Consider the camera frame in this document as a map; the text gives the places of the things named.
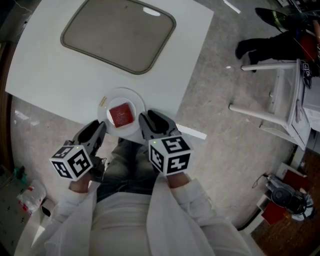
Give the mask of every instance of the plastic bag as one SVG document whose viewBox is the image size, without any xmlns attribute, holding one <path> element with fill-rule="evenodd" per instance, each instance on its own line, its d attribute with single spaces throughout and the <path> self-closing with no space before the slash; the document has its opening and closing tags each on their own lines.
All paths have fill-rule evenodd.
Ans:
<svg viewBox="0 0 320 256">
<path fill-rule="evenodd" d="M 41 182 L 38 180 L 33 180 L 31 185 L 16 198 L 18 198 L 19 205 L 22 206 L 22 209 L 31 215 L 40 207 L 46 195 L 46 189 Z"/>
</svg>

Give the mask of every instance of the white cube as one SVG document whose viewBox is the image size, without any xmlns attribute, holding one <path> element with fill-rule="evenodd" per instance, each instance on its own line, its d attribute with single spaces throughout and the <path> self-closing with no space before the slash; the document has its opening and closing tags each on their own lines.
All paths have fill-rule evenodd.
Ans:
<svg viewBox="0 0 320 256">
<path fill-rule="evenodd" d="M 70 181 L 79 180 L 93 167 L 83 145 L 62 146 L 50 162 L 61 178 Z"/>
<path fill-rule="evenodd" d="M 194 149 L 184 135 L 149 140 L 149 160 L 165 176 L 187 172 Z"/>
</svg>

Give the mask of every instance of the white lab coat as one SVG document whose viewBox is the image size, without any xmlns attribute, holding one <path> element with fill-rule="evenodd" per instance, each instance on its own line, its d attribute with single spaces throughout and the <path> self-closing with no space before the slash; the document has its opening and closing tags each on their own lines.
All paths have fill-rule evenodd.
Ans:
<svg viewBox="0 0 320 256">
<path fill-rule="evenodd" d="M 32 256 L 89 255 L 98 186 L 93 182 L 85 194 L 66 189 L 48 226 L 32 247 Z M 146 232 L 153 256 L 251 255 L 236 228 L 213 209 L 210 198 L 196 179 L 170 189 L 167 179 L 158 176 L 150 200 Z"/>
</svg>

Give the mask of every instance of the chair leg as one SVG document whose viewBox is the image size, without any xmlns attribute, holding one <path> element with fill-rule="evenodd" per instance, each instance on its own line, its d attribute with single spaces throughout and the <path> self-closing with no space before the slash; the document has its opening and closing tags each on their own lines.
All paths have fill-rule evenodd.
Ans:
<svg viewBox="0 0 320 256">
<path fill-rule="evenodd" d="M 277 130 L 277 129 L 271 128 L 271 127 L 266 127 L 266 126 L 263 126 L 263 125 L 260 125 L 259 128 L 261 130 L 264 130 L 265 132 L 271 133 L 271 134 L 276 135 L 276 136 L 278 136 L 278 137 L 280 137 L 282 139 L 285 139 L 285 140 L 287 140 L 289 142 L 297 144 L 297 141 L 294 138 L 292 138 L 290 135 L 285 134 L 284 132 L 282 132 L 280 130 Z"/>
<path fill-rule="evenodd" d="M 281 126 L 286 126 L 287 125 L 287 121 L 285 119 L 277 117 L 274 114 L 271 114 L 271 113 L 266 112 L 266 111 L 254 111 L 254 110 L 251 110 L 249 108 L 241 107 L 241 106 L 235 106 L 233 104 L 229 105 L 229 109 L 232 110 L 232 111 L 243 113 L 243 114 L 246 114 L 246 115 L 249 115 L 249 116 L 253 116 L 253 117 L 256 117 L 256 118 L 261 118 L 261 119 L 264 119 L 264 120 L 279 124 Z"/>
<path fill-rule="evenodd" d="M 288 63 L 269 63 L 269 64 L 256 64 L 256 65 L 243 65 L 241 67 L 244 71 L 249 70 L 276 70 L 283 69 L 288 70 L 292 69 L 297 65 L 296 62 L 288 62 Z"/>
</svg>

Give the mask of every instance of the white plate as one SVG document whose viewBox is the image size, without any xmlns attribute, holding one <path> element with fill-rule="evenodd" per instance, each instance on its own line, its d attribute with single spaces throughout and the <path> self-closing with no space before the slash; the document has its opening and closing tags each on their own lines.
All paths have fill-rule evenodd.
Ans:
<svg viewBox="0 0 320 256">
<path fill-rule="evenodd" d="M 116 128 L 109 110 L 124 103 L 129 104 L 134 121 Z M 108 134 L 125 137 L 133 134 L 140 128 L 139 115 L 144 111 L 145 104 L 135 91 L 128 88 L 116 88 L 110 90 L 106 96 L 102 98 L 98 106 L 98 120 L 99 122 L 104 121 L 106 123 L 106 132 Z"/>
</svg>

